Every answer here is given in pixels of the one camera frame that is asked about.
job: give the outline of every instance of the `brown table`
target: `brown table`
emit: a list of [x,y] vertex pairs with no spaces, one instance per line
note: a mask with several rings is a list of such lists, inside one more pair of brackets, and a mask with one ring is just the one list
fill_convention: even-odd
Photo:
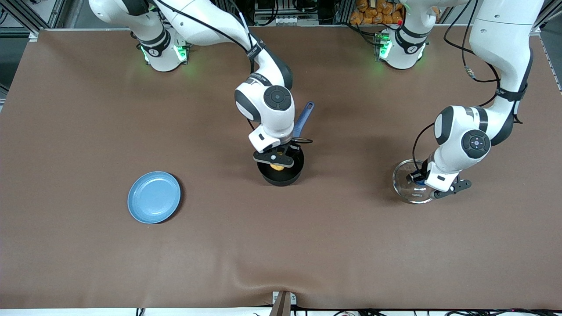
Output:
[[[316,102],[305,170],[284,188],[252,161],[237,46],[157,73],[127,31],[41,32],[0,114],[0,306],[249,306],[290,290],[308,308],[562,309],[562,98],[538,37],[525,124],[463,172],[473,187],[417,206],[392,189],[421,128],[494,90],[443,31],[398,71],[347,28],[256,29],[293,69],[297,112]],[[419,157],[435,147],[425,135]],[[126,197],[153,170],[184,201],[144,225]]]

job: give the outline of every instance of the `blue pan handle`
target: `blue pan handle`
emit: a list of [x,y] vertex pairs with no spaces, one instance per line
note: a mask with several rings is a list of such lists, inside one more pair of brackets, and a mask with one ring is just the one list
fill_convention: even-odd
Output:
[[294,125],[293,137],[300,137],[302,133],[302,128],[305,127],[306,121],[309,119],[310,113],[314,109],[314,102],[309,102],[306,104],[305,108],[302,110],[301,115],[298,117],[297,122]]

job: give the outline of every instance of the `cable connector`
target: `cable connector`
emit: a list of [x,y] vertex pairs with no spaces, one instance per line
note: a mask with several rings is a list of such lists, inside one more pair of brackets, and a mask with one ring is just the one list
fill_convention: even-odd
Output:
[[471,77],[472,79],[476,79],[476,76],[474,75],[474,72],[472,71],[472,69],[469,66],[464,66],[464,70],[466,71],[466,74]]

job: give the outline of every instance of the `pile of brown objects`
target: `pile of brown objects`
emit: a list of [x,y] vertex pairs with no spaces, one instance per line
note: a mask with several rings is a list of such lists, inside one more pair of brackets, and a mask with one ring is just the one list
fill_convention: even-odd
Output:
[[402,21],[402,3],[377,0],[377,7],[369,6],[368,0],[356,0],[357,10],[351,14],[350,23],[359,24],[398,24]]

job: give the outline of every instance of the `blue plate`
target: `blue plate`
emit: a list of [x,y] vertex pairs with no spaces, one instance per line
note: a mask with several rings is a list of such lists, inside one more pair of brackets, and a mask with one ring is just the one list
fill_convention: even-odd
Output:
[[173,175],[153,171],[135,181],[129,191],[127,206],[139,222],[156,224],[176,211],[181,195],[179,183]]

